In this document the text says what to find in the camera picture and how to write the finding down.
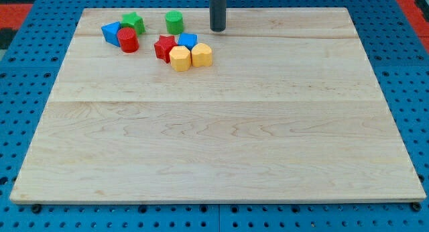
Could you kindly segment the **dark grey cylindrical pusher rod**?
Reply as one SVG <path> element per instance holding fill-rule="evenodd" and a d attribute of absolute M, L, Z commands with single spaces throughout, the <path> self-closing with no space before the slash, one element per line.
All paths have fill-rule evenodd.
<path fill-rule="evenodd" d="M 227 0 L 209 0 L 210 29 L 222 32 L 226 28 Z"/>

